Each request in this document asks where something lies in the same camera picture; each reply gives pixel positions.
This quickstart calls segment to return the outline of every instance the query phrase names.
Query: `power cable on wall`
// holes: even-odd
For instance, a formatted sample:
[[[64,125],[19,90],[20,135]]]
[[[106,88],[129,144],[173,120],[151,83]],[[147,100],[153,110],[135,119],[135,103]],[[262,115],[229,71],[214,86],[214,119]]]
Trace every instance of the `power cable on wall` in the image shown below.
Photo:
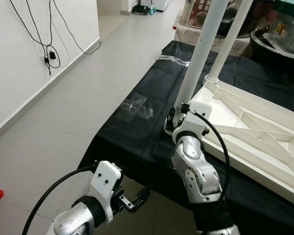
[[[67,65],[68,65],[69,62],[70,62],[70,59],[71,59],[71,58],[70,58],[70,55],[69,55],[68,49],[66,48],[66,46],[65,46],[65,44],[64,44],[64,42],[63,42],[63,40],[62,40],[62,38],[61,38],[61,36],[60,36],[60,34],[59,34],[59,32],[57,31],[55,25],[54,25],[53,22],[52,22],[52,15],[51,15],[51,0],[48,0],[48,5],[49,5],[49,30],[50,30],[50,43],[48,43],[48,44],[44,44],[44,43],[42,42],[41,35],[40,35],[39,30],[38,30],[38,27],[37,27],[36,21],[35,21],[35,19],[34,19],[34,16],[33,16],[33,14],[32,14],[31,8],[30,8],[30,6],[29,6],[29,2],[28,2],[28,0],[26,0],[27,9],[28,9],[28,11],[29,11],[30,18],[31,18],[31,20],[32,20],[32,22],[33,22],[33,24],[34,24],[34,27],[35,27],[35,30],[36,30],[36,33],[37,33],[37,37],[38,37],[38,39],[36,39],[36,38],[33,36],[33,34],[30,32],[30,30],[28,29],[27,25],[25,24],[24,20],[22,19],[22,17],[20,16],[18,10],[16,9],[16,7],[15,7],[13,1],[12,1],[12,0],[9,0],[9,2],[10,2],[10,4],[11,4],[11,6],[12,6],[14,12],[16,13],[17,17],[18,17],[19,20],[21,21],[22,25],[23,25],[24,28],[26,29],[26,31],[27,31],[28,35],[30,36],[30,38],[31,38],[35,43],[38,43],[39,45],[41,45],[41,47],[42,47],[42,49],[43,49],[43,51],[44,51],[44,62],[45,62],[46,67],[47,67],[48,70],[49,70],[49,74],[51,75],[51,69],[50,69],[50,68],[53,68],[53,69],[57,69],[57,68],[60,68],[60,67],[61,67],[61,68],[64,68],[64,67],[61,66],[61,59],[60,59],[60,55],[59,55],[57,49],[52,45],[52,43],[53,43],[53,38],[52,38],[52,28],[51,28],[51,25],[53,25],[53,27],[54,27],[56,33],[58,34],[58,36],[59,36],[59,38],[60,38],[60,40],[61,40],[61,42],[62,42],[62,44],[63,44],[63,46],[64,46],[64,48],[65,48],[65,50],[66,50],[66,52],[67,52],[67,54],[68,54],[68,57],[69,57],[69,60],[68,60],[68,63],[67,63]],[[82,47],[78,44],[78,42],[77,42],[75,36],[72,34],[72,32],[71,32],[71,30],[70,30],[70,28],[69,28],[69,26],[68,26],[66,20],[64,19],[63,15],[62,15],[62,13],[61,13],[61,11],[60,11],[60,9],[58,8],[58,6],[57,6],[55,0],[52,0],[52,2],[53,2],[53,4],[54,4],[54,7],[56,8],[58,14],[60,15],[61,19],[63,20],[63,22],[64,22],[64,24],[65,24],[65,26],[66,26],[66,29],[68,30],[69,34],[72,36],[72,38],[73,38],[73,40],[74,40],[76,46],[77,46],[77,47],[78,47],[78,48],[79,48],[84,54],[87,54],[87,55],[90,55],[90,54],[94,53],[96,50],[98,50],[98,49],[100,48],[100,46],[101,46],[101,43],[100,43],[100,45],[99,45],[96,49],[94,49],[94,50],[91,51],[90,53],[87,53],[87,52],[85,52],[85,51],[82,49]],[[57,59],[58,64],[57,64],[56,66],[51,65],[51,64],[50,64],[50,60],[55,60],[55,59]]]

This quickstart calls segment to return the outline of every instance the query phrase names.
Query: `white metal pole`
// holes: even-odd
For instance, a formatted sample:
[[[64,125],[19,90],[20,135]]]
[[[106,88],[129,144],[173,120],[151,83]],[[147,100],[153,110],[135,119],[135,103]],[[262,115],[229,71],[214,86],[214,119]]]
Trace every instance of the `white metal pole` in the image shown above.
[[[196,47],[194,49],[191,62],[188,66],[183,83],[174,104],[174,127],[177,126],[178,121],[181,120],[184,116],[180,112],[182,103],[188,104],[193,96],[196,84],[198,83],[199,76],[207,60],[209,51],[216,37],[227,5],[228,0],[212,0],[211,2]]]
[[[208,81],[211,81],[214,83],[218,82],[219,80],[218,76],[220,74],[220,71],[225,63],[225,60],[227,59],[230,53],[231,48],[233,47],[236,37],[241,30],[243,22],[246,18],[246,15],[248,14],[248,11],[252,3],[253,3],[253,0],[243,0],[243,2],[241,3],[241,6],[223,42],[223,45],[219,51],[219,54],[212,68],[210,69],[209,74],[205,77]]]

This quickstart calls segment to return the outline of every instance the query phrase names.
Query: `baseboard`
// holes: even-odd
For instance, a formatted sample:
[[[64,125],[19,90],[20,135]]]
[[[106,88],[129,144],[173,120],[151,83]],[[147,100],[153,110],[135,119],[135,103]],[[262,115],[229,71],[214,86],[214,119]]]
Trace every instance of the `baseboard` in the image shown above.
[[[98,38],[87,49],[86,52],[91,52],[100,46],[101,40]],[[21,105],[9,118],[0,125],[0,138],[18,121],[20,120],[45,94],[47,94],[61,79],[68,74],[79,62],[87,55],[81,53],[74,61],[72,61],[63,71],[55,78],[47,83],[43,88],[37,91],[23,105]]]
[[[132,10],[129,10],[129,11],[122,11],[122,10],[121,10],[121,15],[129,16],[129,13],[130,13],[131,11],[132,11]]]

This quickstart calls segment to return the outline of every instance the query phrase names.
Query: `clear tape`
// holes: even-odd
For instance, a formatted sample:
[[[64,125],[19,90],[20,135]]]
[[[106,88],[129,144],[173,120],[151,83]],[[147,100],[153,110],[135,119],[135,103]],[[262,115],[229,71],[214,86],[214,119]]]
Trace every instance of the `clear tape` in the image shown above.
[[[176,64],[181,65],[181,66],[185,66],[185,67],[188,67],[188,65],[190,64],[190,61],[184,61],[184,60],[181,60],[181,59],[176,58],[171,55],[160,55],[158,59],[159,60],[171,60],[171,61],[175,62]]]
[[[116,114],[116,117],[126,122],[131,122],[135,116],[144,119],[152,117],[153,110],[143,105],[146,100],[147,97],[133,93],[130,99],[125,99],[119,106],[120,110]]]

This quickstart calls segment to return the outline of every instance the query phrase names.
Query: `black tablecloth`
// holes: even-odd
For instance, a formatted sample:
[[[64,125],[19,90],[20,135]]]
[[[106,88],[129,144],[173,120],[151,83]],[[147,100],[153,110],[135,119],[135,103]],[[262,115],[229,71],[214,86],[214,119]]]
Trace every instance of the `black tablecloth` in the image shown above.
[[[190,61],[193,50],[193,46],[172,41],[162,54]],[[209,72],[216,55],[210,52],[202,74]],[[155,191],[189,208],[182,180],[172,169],[174,144],[163,131],[186,69],[173,61],[157,60],[127,97],[128,101],[147,98],[143,106],[153,110],[152,117],[146,119],[142,114],[135,115],[130,122],[124,121],[120,118],[122,108],[119,107],[95,135],[79,167],[90,165],[95,159],[115,162],[127,177],[143,185],[153,183]],[[294,111],[294,85],[282,71],[248,58],[229,56],[220,79]],[[209,154],[206,158],[223,183],[223,162]],[[235,169],[231,172],[226,199],[241,235],[294,235],[294,205],[243,173]]]

